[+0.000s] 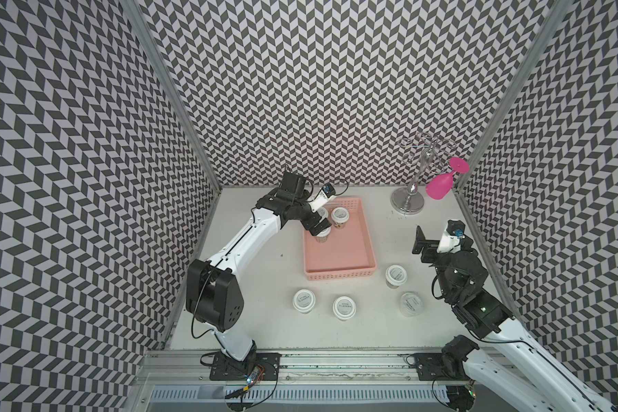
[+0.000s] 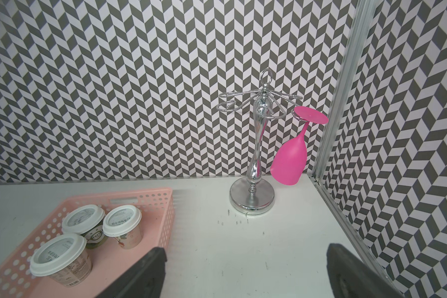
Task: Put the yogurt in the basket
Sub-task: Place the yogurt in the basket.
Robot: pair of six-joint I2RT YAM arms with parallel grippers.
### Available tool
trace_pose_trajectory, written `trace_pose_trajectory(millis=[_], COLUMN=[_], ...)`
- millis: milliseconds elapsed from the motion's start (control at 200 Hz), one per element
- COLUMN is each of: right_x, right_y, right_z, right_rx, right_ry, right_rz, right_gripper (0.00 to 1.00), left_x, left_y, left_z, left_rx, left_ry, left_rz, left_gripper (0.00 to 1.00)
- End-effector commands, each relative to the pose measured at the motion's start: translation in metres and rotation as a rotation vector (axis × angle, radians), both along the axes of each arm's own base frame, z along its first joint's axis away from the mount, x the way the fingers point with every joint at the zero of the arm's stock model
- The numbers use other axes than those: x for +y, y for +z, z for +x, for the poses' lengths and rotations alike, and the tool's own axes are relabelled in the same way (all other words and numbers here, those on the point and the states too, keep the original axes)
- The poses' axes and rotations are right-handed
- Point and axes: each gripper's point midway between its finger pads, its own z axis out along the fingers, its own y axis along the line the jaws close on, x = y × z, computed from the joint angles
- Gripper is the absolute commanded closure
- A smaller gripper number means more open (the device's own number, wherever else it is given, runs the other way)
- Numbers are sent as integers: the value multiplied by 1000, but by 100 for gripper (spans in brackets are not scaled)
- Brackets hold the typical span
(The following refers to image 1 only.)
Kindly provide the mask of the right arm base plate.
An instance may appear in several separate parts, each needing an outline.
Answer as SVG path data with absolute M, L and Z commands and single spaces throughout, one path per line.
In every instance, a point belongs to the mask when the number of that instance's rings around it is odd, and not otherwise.
M 415 353 L 410 356 L 411 365 L 420 381 L 458 380 L 458 364 L 441 353 Z

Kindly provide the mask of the beige yogurt cup red print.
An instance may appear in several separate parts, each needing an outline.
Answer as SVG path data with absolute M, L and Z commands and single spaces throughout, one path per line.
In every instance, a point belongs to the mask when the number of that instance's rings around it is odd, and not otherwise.
M 331 211 L 331 219 L 335 228 L 344 228 L 350 220 L 350 212 L 345 207 L 336 207 Z

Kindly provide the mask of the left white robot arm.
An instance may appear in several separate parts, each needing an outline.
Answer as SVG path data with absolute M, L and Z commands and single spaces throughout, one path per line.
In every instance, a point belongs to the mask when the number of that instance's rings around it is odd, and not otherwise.
M 286 172 L 281 183 L 262 196 L 250 210 L 249 220 L 238 233 L 209 259 L 195 259 L 186 275 L 185 309 L 194 323 L 207 326 L 221 353 L 236 362 L 246 362 L 255 353 L 255 342 L 238 326 L 245 309 L 240 277 L 262 247 L 289 221 L 299 221 L 312 236 L 331 227 L 319 209 L 337 197 L 333 184 L 323 185 L 313 195 L 307 179 Z

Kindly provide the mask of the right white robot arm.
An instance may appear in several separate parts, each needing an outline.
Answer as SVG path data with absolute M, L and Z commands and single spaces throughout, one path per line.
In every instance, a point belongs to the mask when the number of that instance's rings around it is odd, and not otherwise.
M 618 411 L 549 353 L 484 288 L 489 277 L 474 241 L 462 221 L 450 220 L 439 240 L 415 232 L 412 252 L 435 269 L 431 293 L 445 302 L 467 329 L 437 354 L 415 354 L 421 381 L 466 381 L 453 389 L 446 407 L 469 411 L 475 403 L 472 385 L 479 383 L 518 411 Z

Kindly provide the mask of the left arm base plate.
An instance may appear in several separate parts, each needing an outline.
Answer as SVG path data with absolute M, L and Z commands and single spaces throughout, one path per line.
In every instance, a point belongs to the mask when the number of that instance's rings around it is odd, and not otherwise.
M 231 357 L 217 352 L 209 364 L 209 379 L 211 381 L 241 382 L 254 371 L 255 367 L 262 367 L 264 381 L 276 381 L 279 374 L 281 355 L 278 353 L 250 354 L 243 360 L 234 360 Z

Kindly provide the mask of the green yogurt cup white lid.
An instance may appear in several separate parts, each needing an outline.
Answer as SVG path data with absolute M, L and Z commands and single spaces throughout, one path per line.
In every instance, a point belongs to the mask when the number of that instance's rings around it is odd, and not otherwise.
M 318 209 L 318 213 L 324 218 L 324 219 L 328 219 L 329 218 L 329 212 L 327 211 L 327 209 L 325 209 L 324 207 L 321 207 Z

